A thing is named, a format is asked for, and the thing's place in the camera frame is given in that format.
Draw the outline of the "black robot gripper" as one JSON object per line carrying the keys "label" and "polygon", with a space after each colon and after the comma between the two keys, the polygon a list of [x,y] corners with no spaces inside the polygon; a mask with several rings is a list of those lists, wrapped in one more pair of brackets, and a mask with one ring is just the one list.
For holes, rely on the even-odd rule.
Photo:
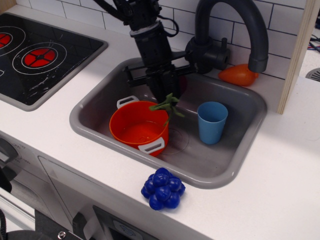
{"label": "black robot gripper", "polygon": [[178,76],[197,71],[192,52],[172,51],[168,41],[169,33],[160,21],[131,30],[130,36],[135,40],[141,60],[124,68],[128,84],[131,87],[147,84],[158,103],[164,102],[169,94],[179,99],[181,88]]}

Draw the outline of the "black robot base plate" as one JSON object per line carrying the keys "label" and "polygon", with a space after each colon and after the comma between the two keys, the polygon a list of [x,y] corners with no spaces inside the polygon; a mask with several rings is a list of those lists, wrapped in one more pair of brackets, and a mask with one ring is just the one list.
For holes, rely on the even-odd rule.
{"label": "black robot base plate", "polygon": [[68,229],[59,225],[38,210],[35,213],[35,230],[7,231],[5,214],[0,210],[1,240],[81,240]]}

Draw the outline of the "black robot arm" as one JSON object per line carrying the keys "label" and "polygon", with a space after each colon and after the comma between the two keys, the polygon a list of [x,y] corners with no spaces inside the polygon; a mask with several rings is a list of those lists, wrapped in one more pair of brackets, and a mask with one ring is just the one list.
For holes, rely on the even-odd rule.
{"label": "black robot arm", "polygon": [[102,9],[130,27],[141,60],[124,68],[130,87],[147,85],[158,103],[168,95],[179,99],[182,95],[180,77],[194,73],[192,52],[173,52],[168,39],[173,34],[165,31],[161,22],[161,7],[156,0],[115,0],[110,5],[97,0]]}

